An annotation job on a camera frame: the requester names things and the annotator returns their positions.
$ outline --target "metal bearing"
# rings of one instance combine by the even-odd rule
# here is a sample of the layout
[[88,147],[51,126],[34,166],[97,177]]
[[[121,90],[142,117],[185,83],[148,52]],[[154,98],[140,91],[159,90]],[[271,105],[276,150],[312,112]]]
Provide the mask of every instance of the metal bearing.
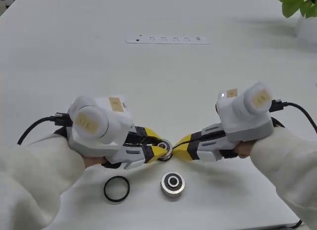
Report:
[[162,192],[171,198],[178,197],[185,189],[185,180],[177,172],[166,172],[160,181]]
[[172,158],[173,146],[169,141],[163,139],[162,142],[160,142],[157,146],[167,150],[167,153],[164,156],[158,158],[159,161],[167,162],[169,159]]

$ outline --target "label sticker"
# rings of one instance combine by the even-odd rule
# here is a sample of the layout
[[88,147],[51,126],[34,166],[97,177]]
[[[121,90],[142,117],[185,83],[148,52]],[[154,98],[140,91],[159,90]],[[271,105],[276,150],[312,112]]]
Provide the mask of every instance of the label sticker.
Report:
[[109,101],[113,111],[123,112],[123,107],[119,98],[109,97]]
[[271,102],[272,97],[268,94],[266,90],[261,90],[255,94],[252,98],[252,103],[256,108],[262,108],[266,102]]
[[79,113],[77,115],[75,124],[90,134],[95,134],[99,127],[92,118],[89,118],[84,113]]
[[232,89],[227,91],[227,98],[237,97],[238,89]]

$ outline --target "cable connector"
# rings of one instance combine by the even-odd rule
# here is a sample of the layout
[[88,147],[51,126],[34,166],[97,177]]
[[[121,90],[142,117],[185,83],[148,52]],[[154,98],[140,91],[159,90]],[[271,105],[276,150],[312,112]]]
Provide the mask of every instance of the cable connector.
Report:
[[53,117],[53,122],[55,126],[63,126],[63,127],[71,127],[73,125],[73,121],[70,119],[69,114],[65,113],[56,113]]
[[271,108],[269,108],[269,112],[276,112],[283,110],[284,107],[287,106],[287,102],[282,102],[281,100],[272,100]]

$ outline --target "power strip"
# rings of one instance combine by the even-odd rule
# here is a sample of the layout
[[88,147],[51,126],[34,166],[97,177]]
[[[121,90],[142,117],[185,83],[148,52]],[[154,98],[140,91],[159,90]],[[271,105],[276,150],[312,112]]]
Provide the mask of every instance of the power strip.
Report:
[[208,40],[200,36],[171,36],[171,35],[127,35],[125,41],[134,44],[189,44],[189,45],[210,45]]

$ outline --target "hand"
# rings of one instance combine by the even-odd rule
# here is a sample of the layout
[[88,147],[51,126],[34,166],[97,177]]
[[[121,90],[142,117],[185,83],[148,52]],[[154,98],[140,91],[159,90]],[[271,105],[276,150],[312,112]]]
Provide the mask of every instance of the hand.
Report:
[[240,142],[234,150],[240,158],[247,158],[251,155],[251,150],[255,142],[256,141]]
[[83,159],[86,168],[107,162],[107,159],[104,157],[83,157]]

